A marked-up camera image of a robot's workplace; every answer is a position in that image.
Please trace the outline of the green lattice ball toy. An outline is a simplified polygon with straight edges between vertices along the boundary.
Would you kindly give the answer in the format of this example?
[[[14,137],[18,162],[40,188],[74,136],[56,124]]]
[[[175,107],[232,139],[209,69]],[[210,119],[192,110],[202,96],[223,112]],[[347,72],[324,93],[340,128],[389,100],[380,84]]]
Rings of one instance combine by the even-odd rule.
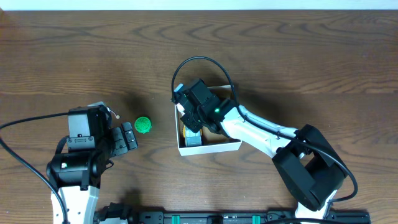
[[[141,116],[136,119],[134,127],[138,133],[146,134],[149,133],[152,128],[151,120],[146,116]]]

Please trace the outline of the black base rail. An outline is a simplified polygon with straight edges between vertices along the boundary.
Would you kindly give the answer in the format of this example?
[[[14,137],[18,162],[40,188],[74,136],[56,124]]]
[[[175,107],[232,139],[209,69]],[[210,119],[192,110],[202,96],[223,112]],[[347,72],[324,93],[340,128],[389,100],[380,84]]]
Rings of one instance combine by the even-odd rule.
[[[269,210],[266,212],[232,213],[188,213],[164,211],[137,211],[132,207],[111,203],[95,212],[94,224],[130,223],[130,224],[264,224],[264,223],[303,223],[290,210]]]

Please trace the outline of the yellow grey toy truck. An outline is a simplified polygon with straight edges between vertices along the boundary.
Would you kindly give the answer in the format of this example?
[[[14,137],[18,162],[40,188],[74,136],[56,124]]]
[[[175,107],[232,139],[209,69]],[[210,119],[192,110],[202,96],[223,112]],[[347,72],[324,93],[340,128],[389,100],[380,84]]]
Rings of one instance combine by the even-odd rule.
[[[198,132],[195,133],[186,126],[183,127],[183,141],[185,147],[202,146],[203,145],[202,136],[203,136],[202,130],[199,130]]]

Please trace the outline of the white cardboard box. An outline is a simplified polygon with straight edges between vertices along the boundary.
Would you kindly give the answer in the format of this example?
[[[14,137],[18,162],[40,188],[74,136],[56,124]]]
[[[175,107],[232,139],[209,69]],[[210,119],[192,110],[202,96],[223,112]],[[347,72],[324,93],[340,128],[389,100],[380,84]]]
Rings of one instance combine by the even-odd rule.
[[[208,128],[201,129],[201,145],[200,146],[186,146],[185,137],[183,135],[184,124],[180,120],[182,117],[177,106],[174,106],[175,111],[175,127],[177,134],[177,149],[181,156],[193,156],[199,154],[209,154],[216,152],[237,151],[242,141],[238,139],[227,138],[222,134],[214,134]]]

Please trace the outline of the white pink duck toy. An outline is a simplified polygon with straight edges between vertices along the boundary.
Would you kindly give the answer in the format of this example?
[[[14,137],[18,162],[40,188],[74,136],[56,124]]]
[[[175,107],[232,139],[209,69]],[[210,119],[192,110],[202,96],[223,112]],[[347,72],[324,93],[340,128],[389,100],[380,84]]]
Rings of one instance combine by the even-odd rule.
[[[184,108],[180,104],[177,105],[177,109],[178,109],[179,112],[184,112]]]

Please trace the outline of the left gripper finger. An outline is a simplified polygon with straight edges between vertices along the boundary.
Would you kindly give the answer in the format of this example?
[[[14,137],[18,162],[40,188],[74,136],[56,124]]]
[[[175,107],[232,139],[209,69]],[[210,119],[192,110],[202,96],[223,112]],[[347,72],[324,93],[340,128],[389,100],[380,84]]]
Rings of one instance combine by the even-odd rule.
[[[121,124],[124,140],[128,149],[137,149],[137,141],[134,135],[132,124],[130,122],[125,122]]]
[[[112,156],[120,156],[128,152],[126,142],[124,140],[124,136],[121,132],[121,128],[113,128],[111,129],[111,134],[114,141],[114,149],[112,152]]]

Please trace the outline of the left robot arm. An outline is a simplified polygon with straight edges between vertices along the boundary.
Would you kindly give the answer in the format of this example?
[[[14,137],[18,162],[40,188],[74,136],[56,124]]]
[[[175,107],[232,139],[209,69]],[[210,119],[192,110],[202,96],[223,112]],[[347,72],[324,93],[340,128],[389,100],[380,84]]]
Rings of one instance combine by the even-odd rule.
[[[58,143],[47,165],[54,223],[137,223],[131,207],[111,203],[101,211],[96,204],[101,175],[113,166],[112,158],[137,149],[129,122],[112,127],[115,113],[103,102],[68,112],[69,135]]]

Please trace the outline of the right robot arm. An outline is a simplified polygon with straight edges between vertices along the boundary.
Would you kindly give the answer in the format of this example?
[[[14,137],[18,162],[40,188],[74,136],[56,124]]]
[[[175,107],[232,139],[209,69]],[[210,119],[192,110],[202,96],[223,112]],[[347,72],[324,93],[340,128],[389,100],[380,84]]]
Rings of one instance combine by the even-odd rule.
[[[348,170],[317,128],[307,124],[296,129],[272,123],[239,105],[234,96],[216,95],[201,79],[174,88],[172,102],[183,124],[194,133],[206,127],[269,156],[298,202],[295,217],[327,217]]]

